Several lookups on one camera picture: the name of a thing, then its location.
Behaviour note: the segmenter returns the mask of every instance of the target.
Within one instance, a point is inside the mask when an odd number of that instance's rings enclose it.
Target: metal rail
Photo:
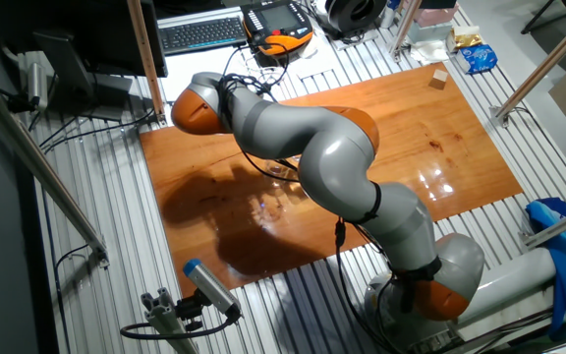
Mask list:
[[[508,127],[508,114],[519,104],[519,102],[530,93],[530,91],[542,80],[542,78],[558,64],[566,55],[566,36],[558,43],[554,50],[538,65],[530,76],[517,88],[514,93],[501,107],[490,107],[491,115],[500,119],[504,128]]]
[[[403,45],[403,41],[405,37],[408,35],[408,31],[412,26],[412,22],[414,21],[414,15],[417,13],[417,10],[421,7],[421,3],[423,0],[414,0],[408,6],[405,14],[401,18],[399,22],[399,28],[397,29],[397,34],[394,37],[392,43],[388,47],[388,52],[392,59],[394,59],[395,63],[401,61],[401,46]]]
[[[95,232],[67,187],[51,167],[40,147],[29,135],[26,127],[16,115],[8,111],[6,102],[0,96],[0,131],[22,159],[31,173],[49,193],[56,205],[63,211],[80,235],[97,254],[101,266],[108,266],[104,241]]]

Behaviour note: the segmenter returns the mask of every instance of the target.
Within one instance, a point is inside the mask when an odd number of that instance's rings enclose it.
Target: computer monitor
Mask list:
[[[156,75],[166,77],[152,1],[141,9]],[[121,117],[132,80],[114,75],[145,75],[126,0],[0,0],[0,39],[13,53],[45,53],[58,76],[49,109],[62,113]]]

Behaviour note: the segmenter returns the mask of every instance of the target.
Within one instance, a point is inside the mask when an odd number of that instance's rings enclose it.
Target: wooden board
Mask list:
[[[368,177],[406,184],[434,220],[521,193],[451,77],[443,90],[428,85],[436,69],[445,70],[430,65],[284,103],[366,111],[381,134]],[[185,296],[194,286],[182,268],[192,258],[235,288],[335,253],[337,217],[298,184],[259,174],[232,136],[166,128],[142,134],[141,144]],[[345,250],[365,243],[348,229]]]

